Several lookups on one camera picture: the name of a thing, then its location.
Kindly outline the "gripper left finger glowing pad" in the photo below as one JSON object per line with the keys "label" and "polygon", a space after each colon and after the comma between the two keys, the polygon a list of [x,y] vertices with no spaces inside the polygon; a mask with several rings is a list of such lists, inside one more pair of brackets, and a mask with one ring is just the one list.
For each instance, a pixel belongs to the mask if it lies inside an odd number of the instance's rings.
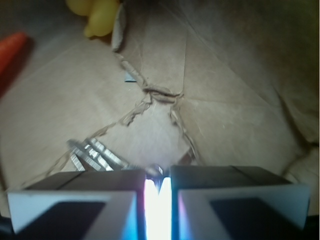
{"label": "gripper left finger glowing pad", "polygon": [[15,240],[144,240],[142,170],[61,172],[8,193]]}

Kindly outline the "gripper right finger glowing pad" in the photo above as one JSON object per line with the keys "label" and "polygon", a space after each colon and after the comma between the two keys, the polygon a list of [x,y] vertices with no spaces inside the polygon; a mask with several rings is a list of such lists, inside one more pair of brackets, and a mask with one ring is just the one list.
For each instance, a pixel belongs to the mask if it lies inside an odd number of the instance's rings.
{"label": "gripper right finger glowing pad", "polygon": [[174,240],[303,240],[310,188],[256,166],[172,166]]}

